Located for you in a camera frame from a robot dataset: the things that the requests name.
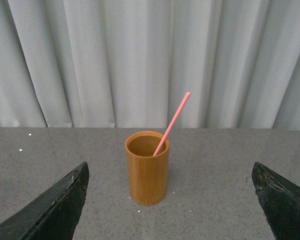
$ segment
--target curtain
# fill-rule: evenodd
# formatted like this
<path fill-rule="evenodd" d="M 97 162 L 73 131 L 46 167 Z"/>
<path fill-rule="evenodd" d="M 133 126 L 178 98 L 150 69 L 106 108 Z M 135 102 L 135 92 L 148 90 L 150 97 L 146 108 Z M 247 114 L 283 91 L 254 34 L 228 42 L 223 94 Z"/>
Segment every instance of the curtain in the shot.
<path fill-rule="evenodd" d="M 0 0 L 0 127 L 300 130 L 300 0 Z"/>

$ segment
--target gray countertop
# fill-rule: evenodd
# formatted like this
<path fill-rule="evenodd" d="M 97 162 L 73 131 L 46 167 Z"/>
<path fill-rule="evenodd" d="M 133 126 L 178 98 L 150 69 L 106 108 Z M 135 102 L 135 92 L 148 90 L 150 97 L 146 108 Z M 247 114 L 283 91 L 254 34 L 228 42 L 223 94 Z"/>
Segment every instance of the gray countertop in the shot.
<path fill-rule="evenodd" d="M 261 162 L 300 186 L 300 131 L 174 129 L 166 197 L 141 206 L 129 198 L 124 146 L 141 130 L 0 128 L 0 223 L 87 161 L 74 240 L 275 239 L 251 172 Z"/>

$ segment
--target bamboo cup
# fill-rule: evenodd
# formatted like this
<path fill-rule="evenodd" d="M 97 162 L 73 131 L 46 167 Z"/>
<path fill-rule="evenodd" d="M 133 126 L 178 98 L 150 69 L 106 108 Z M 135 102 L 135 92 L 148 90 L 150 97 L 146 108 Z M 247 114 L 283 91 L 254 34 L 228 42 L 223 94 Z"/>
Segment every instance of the bamboo cup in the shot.
<path fill-rule="evenodd" d="M 125 141 L 131 198 L 152 206 L 166 196 L 168 184 L 169 140 L 153 156 L 163 135 L 155 131 L 137 132 Z"/>

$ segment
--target white curtain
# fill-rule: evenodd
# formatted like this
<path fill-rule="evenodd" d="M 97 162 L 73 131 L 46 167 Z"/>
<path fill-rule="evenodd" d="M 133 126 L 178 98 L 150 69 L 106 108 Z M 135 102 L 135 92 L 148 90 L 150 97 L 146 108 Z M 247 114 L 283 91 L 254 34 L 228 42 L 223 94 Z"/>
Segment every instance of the white curtain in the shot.
<path fill-rule="evenodd" d="M 300 130 L 300 0 L 0 0 L 0 127 Z"/>

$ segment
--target straw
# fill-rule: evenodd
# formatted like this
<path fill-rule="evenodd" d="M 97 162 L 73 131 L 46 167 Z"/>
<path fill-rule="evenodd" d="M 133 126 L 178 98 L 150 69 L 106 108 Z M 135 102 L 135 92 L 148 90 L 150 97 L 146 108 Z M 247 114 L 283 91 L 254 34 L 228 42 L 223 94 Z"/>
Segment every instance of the straw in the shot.
<path fill-rule="evenodd" d="M 178 119 L 178 117 L 179 117 L 179 115 L 180 115 L 182 109 L 184 109 L 184 107 L 185 107 L 185 105 L 186 105 L 186 103 L 187 103 L 189 97 L 190 97 L 190 92 L 187 92 L 187 93 L 184 95 L 184 98 L 183 98 L 183 100 L 181 101 L 180 106 L 179 106 L 178 109 L 176 110 L 176 112 L 175 112 L 175 114 L 174 114 L 174 116 L 173 116 L 173 118 L 172 118 L 172 120 L 171 120 L 171 122 L 170 122 L 168 128 L 166 129 L 166 131 L 165 131 L 165 133 L 164 133 L 164 135 L 163 135 L 163 137 L 162 137 L 162 139 L 161 139 L 161 141 L 160 141 L 158 147 L 156 148 L 156 150 L 155 150 L 153 156 L 157 155 L 158 152 L 160 151 L 162 145 L 163 145 L 164 142 L 166 141 L 166 139 L 167 139 L 169 133 L 171 132 L 171 129 L 172 129 L 173 126 L 175 125 L 175 123 L 176 123 L 176 121 L 177 121 L 177 119 Z"/>

